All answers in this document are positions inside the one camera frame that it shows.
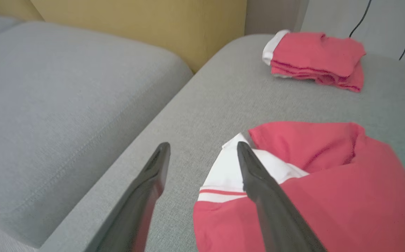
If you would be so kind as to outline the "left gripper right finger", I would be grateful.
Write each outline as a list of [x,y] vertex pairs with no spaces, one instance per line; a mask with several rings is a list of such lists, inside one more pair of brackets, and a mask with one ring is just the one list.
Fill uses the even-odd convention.
[[256,205],[266,252],[327,252],[252,148],[241,141],[237,153],[243,189]]

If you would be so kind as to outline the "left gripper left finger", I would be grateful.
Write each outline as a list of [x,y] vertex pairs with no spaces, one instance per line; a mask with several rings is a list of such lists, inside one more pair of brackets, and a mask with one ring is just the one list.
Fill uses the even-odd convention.
[[160,143],[84,252],[144,252],[156,201],[164,192],[171,147]]

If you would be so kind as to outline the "red garment with striped hem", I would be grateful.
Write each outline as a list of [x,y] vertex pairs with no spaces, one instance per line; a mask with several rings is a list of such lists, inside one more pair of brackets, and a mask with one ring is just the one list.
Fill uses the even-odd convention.
[[245,142],[328,252],[405,252],[405,169],[355,123],[270,122],[226,142],[193,208],[198,252],[265,252],[243,190]]

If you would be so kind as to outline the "red garment with white band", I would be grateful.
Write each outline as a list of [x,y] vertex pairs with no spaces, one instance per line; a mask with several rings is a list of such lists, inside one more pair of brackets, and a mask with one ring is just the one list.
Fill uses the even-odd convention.
[[313,80],[359,93],[364,85],[364,46],[351,38],[281,30],[265,45],[263,62],[280,78]]

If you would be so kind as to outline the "grey sofa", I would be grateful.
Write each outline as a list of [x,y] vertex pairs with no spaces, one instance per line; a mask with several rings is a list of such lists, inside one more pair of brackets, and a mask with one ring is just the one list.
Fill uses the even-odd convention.
[[39,252],[85,252],[161,142],[171,145],[164,192],[145,252],[198,252],[193,206],[223,144],[272,121],[355,122],[391,145],[405,167],[405,62],[367,53],[360,93],[275,78],[262,61],[272,38],[249,35],[213,56],[126,148]]

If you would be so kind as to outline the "grey sofa ottoman cushion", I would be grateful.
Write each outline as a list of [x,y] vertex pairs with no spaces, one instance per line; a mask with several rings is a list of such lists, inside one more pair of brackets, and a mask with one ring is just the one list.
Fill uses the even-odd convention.
[[34,252],[193,77],[143,42],[0,16],[0,252]]

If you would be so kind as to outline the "yellow upholstered furniture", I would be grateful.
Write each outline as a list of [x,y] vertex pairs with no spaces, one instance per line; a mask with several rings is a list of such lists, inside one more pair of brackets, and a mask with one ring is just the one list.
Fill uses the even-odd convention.
[[247,0],[0,0],[0,15],[156,45],[193,72],[245,33]]

